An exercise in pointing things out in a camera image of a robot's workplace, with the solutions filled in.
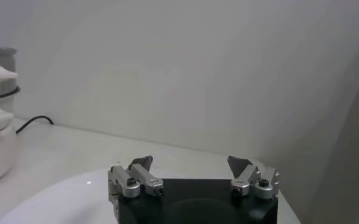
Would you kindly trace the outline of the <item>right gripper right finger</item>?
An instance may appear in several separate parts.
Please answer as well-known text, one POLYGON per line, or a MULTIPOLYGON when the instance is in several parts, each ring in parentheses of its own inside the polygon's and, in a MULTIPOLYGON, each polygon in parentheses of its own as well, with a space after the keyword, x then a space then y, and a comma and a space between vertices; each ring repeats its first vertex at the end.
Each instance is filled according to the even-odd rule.
POLYGON ((234 179, 231 180, 231 195, 242 198, 253 193, 257 198, 269 200, 279 193, 280 174, 273 167, 267 167, 263 173, 248 159, 229 156, 227 159, 234 179))

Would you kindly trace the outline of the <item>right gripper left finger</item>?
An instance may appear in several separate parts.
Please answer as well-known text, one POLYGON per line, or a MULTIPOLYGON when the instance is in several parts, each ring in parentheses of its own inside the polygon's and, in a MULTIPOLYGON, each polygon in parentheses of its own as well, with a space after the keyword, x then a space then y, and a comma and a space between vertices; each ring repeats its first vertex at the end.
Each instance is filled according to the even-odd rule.
POLYGON ((125 198, 137 198, 144 193, 161 197, 164 193, 163 180, 153 176, 150 168, 153 157, 151 155, 135 158, 125 169, 123 166, 112 166, 107 172, 108 199, 117 200, 120 196, 125 198))

